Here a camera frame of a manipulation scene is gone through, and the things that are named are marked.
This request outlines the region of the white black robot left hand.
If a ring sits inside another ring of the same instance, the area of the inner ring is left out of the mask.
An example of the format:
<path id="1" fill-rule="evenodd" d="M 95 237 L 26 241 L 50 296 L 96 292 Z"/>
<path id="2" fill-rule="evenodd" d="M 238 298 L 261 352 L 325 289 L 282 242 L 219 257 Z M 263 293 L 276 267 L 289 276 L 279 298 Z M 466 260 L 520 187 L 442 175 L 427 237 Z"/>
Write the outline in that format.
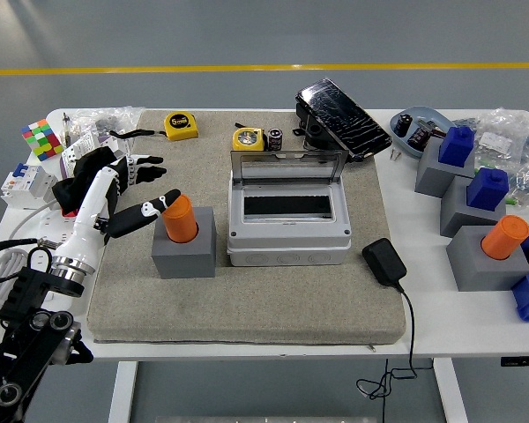
<path id="1" fill-rule="evenodd" d="M 81 280 L 99 269 L 101 249 L 108 239 L 120 238 L 154 222 L 181 195 L 178 189 L 124 210 L 118 197 L 131 185 L 152 182 L 166 173 L 161 158 L 126 155 L 97 172 L 84 195 L 72 235 L 53 253 L 50 273 Z"/>

